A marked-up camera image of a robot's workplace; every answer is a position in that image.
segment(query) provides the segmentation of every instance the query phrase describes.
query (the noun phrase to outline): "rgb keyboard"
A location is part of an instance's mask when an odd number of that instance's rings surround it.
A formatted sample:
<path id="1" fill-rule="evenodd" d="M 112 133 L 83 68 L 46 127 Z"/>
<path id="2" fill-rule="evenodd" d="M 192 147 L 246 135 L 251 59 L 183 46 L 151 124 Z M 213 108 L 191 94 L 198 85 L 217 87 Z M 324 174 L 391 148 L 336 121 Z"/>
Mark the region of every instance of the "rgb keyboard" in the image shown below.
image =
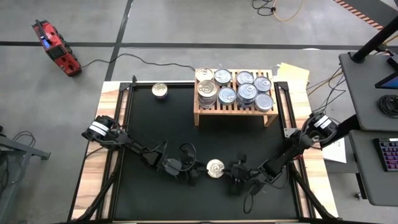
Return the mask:
<path id="1" fill-rule="evenodd" d="M 398 171 L 398 138 L 374 139 L 374 144 L 386 172 Z"/>

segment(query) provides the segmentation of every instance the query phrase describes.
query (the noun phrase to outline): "concrete floor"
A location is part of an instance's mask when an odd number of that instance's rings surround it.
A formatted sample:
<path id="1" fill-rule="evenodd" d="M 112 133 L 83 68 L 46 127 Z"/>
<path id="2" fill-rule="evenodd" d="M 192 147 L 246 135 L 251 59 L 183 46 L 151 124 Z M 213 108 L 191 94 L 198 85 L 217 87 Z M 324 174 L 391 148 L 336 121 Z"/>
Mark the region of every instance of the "concrete floor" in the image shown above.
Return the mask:
<path id="1" fill-rule="evenodd" d="M 280 16 L 293 13 L 299 1 L 279 2 Z M 69 42 L 114 42 L 127 0 L 0 0 L 0 41 L 37 41 L 31 24 L 46 19 Z M 300 14 L 289 22 L 261 17 L 250 1 L 241 0 L 135 0 L 123 42 L 234 43 L 300 45 L 362 45 L 377 30 L 332 0 L 306 0 Z M 113 48 L 74 47 L 82 65 L 109 60 Z M 285 62 L 311 71 L 310 81 L 329 78 L 338 68 L 342 50 L 248 49 L 127 49 L 150 62 L 175 62 L 194 67 L 270 69 Z M 68 78 L 41 47 L 0 46 L 0 124 L 13 136 L 32 131 L 37 148 L 52 152 L 49 161 L 31 160 L 22 182 L 13 221 L 55 223 L 65 221 L 70 209 L 87 142 L 80 133 L 95 115 L 108 65 L 94 63 L 76 78 Z M 116 62 L 112 80 L 193 80 L 193 72 L 179 67 L 155 67 L 134 58 Z M 313 109 L 327 97 L 327 86 L 310 96 Z M 327 112 L 342 121 L 354 113 L 349 93 L 333 102 Z M 341 187 L 354 177 L 334 175 L 331 184 L 343 218 L 358 220 Z M 392 223 L 397 209 L 362 207 L 364 220 Z M 386 210 L 384 217 L 374 212 Z"/>

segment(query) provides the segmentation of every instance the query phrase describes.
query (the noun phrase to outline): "red battery charger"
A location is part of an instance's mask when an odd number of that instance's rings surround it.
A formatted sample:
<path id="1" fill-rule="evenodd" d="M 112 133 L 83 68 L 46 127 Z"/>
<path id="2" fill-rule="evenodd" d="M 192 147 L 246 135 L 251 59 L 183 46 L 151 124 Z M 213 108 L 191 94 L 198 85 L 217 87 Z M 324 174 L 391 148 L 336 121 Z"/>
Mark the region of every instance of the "red battery charger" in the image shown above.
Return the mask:
<path id="1" fill-rule="evenodd" d="M 47 55 L 53 60 L 63 72 L 69 77 L 73 77 L 81 72 L 81 65 L 73 54 L 68 42 L 57 29 L 48 21 L 38 21 L 32 25 L 37 37 Z"/>

